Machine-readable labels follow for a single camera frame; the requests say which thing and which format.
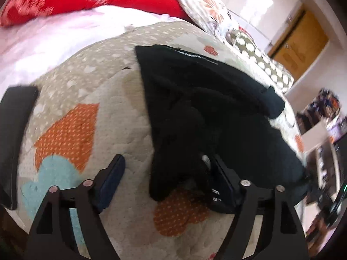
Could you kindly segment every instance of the wooden door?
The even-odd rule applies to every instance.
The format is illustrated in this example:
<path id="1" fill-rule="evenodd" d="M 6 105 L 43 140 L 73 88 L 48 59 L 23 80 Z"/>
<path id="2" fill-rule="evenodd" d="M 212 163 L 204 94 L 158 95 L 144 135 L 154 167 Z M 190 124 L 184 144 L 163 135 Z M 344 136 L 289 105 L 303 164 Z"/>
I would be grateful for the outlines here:
<path id="1" fill-rule="evenodd" d="M 287 37 L 274 60 L 284 65 L 298 80 L 318 57 L 328 37 L 310 11 L 306 11 L 294 30 Z"/>

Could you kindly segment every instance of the green polka dot fabric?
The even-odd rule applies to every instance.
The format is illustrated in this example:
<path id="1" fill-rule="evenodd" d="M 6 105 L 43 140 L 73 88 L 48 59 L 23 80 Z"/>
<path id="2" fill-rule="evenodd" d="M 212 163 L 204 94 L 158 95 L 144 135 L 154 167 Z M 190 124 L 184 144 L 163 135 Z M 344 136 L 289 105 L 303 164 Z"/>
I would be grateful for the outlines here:
<path id="1" fill-rule="evenodd" d="M 293 76 L 283 65 L 261 52 L 248 34 L 241 30 L 233 30 L 230 35 L 232 46 L 261 67 L 283 93 L 292 87 L 294 83 Z"/>

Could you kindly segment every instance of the bedsheet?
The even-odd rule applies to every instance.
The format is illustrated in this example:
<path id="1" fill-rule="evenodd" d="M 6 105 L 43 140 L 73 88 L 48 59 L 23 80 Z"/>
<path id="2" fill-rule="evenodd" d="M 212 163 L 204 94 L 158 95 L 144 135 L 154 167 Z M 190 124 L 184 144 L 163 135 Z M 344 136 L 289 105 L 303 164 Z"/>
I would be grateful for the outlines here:
<path id="1" fill-rule="evenodd" d="M 180 236 L 166 237 L 155 227 L 157 203 L 149 197 L 153 146 L 144 90 L 134 46 L 169 45 L 232 65 L 265 86 L 274 85 L 258 66 L 251 66 L 224 44 L 188 22 L 161 22 L 136 28 L 119 37 L 88 46 L 41 76 L 40 89 L 23 138 L 18 167 L 18 208 L 9 211 L 29 232 L 35 213 L 51 185 L 77 186 L 105 168 L 115 154 L 126 159 L 126 170 L 106 210 L 100 215 L 122 260 L 206 260 L 220 247 L 233 215 L 209 212 L 188 224 Z M 286 106 L 270 124 L 300 159 L 300 135 L 294 112 Z M 82 255 L 88 255 L 71 212 Z M 245 256 L 255 249 L 261 227 L 256 217 Z"/>
<path id="2" fill-rule="evenodd" d="M 9 86 L 30 84 L 90 44 L 136 27 L 177 20 L 105 5 L 0 28 L 0 98 Z"/>

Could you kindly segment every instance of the floral pillow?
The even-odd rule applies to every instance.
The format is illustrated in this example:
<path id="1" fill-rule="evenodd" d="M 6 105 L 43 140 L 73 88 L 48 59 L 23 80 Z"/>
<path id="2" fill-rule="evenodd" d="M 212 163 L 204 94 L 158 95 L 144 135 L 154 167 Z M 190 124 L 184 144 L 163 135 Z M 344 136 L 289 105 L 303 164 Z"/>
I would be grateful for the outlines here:
<path id="1" fill-rule="evenodd" d="M 228 30 L 239 29 L 238 22 L 231 19 L 221 0 L 179 0 L 179 3 L 199 27 L 223 43 L 227 43 Z"/>
<path id="2" fill-rule="evenodd" d="M 289 71 L 280 63 L 269 58 L 267 54 L 261 52 L 246 32 L 232 30 L 227 33 L 226 37 L 237 51 L 261 67 L 283 93 L 292 87 L 294 78 Z"/>

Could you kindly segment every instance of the patterned bedsheet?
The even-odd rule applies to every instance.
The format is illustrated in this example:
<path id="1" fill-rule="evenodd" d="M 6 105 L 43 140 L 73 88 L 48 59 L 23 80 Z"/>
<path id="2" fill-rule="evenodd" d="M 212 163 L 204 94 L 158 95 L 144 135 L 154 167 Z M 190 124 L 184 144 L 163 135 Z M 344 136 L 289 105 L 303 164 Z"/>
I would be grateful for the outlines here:
<path id="1" fill-rule="evenodd" d="M 175 237 L 162 236 L 153 222 L 157 203 L 148 193 L 153 147 L 134 46 L 154 44 L 215 58 L 265 86 L 274 86 L 286 106 L 270 123 L 303 160 L 293 110 L 260 67 L 187 22 L 136 28 L 84 48 L 34 82 L 40 95 L 23 139 L 18 209 L 9 212 L 25 231 L 29 232 L 49 186 L 75 187 L 121 153 L 126 159 L 125 174 L 110 207 L 101 214 L 120 258 L 206 260 L 217 252 L 233 215 L 210 211 L 208 218 L 188 224 Z M 77 214 L 74 210 L 71 214 L 80 252 L 88 255 Z M 245 255 L 254 251 L 261 219 L 257 216 Z"/>

